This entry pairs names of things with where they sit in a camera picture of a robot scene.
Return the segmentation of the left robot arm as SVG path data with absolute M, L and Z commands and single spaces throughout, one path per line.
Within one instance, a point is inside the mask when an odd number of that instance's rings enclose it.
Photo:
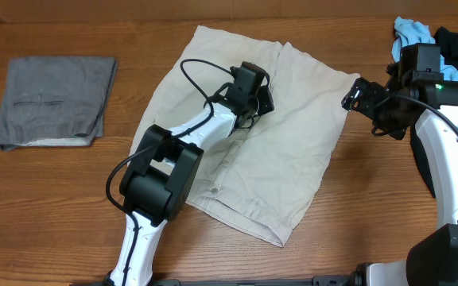
M 135 152 L 108 176 L 106 196 L 125 214 L 126 232 L 117 265 L 103 278 L 104 285 L 150 283 L 163 229 L 184 206 L 204 153 L 274 110 L 264 69 L 242 62 L 226 73 L 232 80 L 213 95 L 201 92 L 204 104 L 198 115 L 169 129 L 151 125 Z

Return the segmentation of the beige cotton shorts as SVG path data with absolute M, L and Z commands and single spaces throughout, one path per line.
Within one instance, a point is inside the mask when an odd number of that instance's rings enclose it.
M 204 96 L 248 61 L 270 74 L 274 110 L 207 151 L 188 203 L 207 215 L 283 246 L 318 191 L 340 138 L 343 97 L 355 75 L 334 70 L 290 43 L 260 41 L 198 26 L 159 83 L 138 125 L 178 126 L 198 114 Z

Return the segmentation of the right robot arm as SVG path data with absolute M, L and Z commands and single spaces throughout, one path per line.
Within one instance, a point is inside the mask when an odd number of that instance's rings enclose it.
M 458 81 L 444 78 L 435 44 L 405 46 L 387 72 L 384 86 L 358 78 L 341 105 L 369 118 L 376 137 L 410 135 L 417 169 L 437 201 L 437 228 L 406 259 L 361 264 L 347 282 L 458 285 Z

